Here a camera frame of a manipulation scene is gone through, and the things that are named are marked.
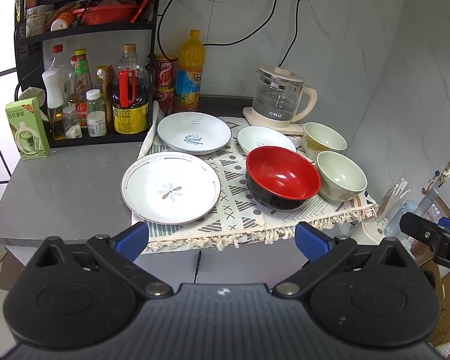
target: red and black bowl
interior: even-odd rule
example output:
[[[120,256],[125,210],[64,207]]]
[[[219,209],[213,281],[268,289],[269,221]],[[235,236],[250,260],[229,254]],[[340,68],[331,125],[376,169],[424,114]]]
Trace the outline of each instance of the red and black bowl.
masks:
[[[258,147],[248,154],[246,179],[255,200],[278,211],[297,209],[320,189],[320,176],[310,162],[275,146]]]

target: spice rack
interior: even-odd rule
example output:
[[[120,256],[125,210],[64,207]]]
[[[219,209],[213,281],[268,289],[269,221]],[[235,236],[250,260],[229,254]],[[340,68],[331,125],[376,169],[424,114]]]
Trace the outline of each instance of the spice rack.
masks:
[[[77,0],[38,0],[39,5],[54,4],[56,8]],[[145,139],[146,133],[152,124],[152,100],[154,97],[154,69],[155,69],[155,37],[157,28],[158,15],[158,0],[153,0],[153,9],[151,18],[148,22],[136,23],[106,23],[89,26],[79,26],[75,28],[68,28],[60,31],[48,31],[40,35],[26,37],[26,23],[24,12],[24,0],[20,0],[20,21],[17,21],[17,12],[15,13],[15,63],[17,67],[17,76],[22,90],[28,87],[42,88],[45,90],[45,85],[42,80],[42,73],[44,71],[43,49],[42,42],[45,40],[63,38],[67,36],[81,35],[93,32],[113,32],[113,31],[129,31],[129,30],[143,30],[150,31],[150,58],[149,58],[149,82],[148,82],[148,128],[138,134],[119,134],[115,131],[108,132],[103,137],[90,137],[88,132],[82,130],[83,137],[77,139],[62,139],[54,140],[52,137],[50,125],[45,123],[45,130],[47,133],[48,142],[51,148],[65,147],[65,146],[82,146],[90,144],[101,143],[121,143],[121,142],[141,142]],[[42,110],[47,113],[47,102],[42,107]]]

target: kettle handle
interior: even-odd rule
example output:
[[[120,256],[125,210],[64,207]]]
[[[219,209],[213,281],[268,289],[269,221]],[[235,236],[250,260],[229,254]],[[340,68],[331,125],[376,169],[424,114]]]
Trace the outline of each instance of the kettle handle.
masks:
[[[304,86],[302,86],[302,90],[300,92],[300,97],[298,98],[298,104],[296,106],[297,108],[300,105],[300,100],[302,99],[302,95],[304,93],[306,95],[310,96],[310,100],[308,101],[308,104],[305,107],[305,109],[292,118],[292,120],[290,121],[291,123],[298,122],[300,119],[303,119],[310,112],[312,112],[313,107],[315,106],[315,104],[317,104],[317,98],[318,98],[317,91],[309,86],[304,85]]]

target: white plate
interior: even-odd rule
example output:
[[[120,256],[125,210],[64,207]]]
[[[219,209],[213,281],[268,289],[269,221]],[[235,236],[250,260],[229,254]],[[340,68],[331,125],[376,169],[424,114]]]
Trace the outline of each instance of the white plate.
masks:
[[[179,112],[163,119],[157,128],[160,139],[174,150],[193,155],[224,147],[232,132],[220,119],[200,112]]]
[[[217,203],[220,180],[205,161],[164,151],[142,157],[122,178],[122,198],[150,222],[181,225],[207,214]]]
[[[296,152],[294,143],[282,133],[268,127],[248,126],[242,128],[236,140],[245,154],[260,146],[278,146]]]

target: orange juice bottle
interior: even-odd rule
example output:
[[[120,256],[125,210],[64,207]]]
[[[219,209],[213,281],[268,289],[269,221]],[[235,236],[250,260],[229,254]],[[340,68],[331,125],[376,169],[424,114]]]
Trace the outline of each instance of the orange juice bottle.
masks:
[[[200,42],[200,31],[191,30],[190,38],[178,53],[175,82],[175,112],[197,111],[202,82],[205,47]]]

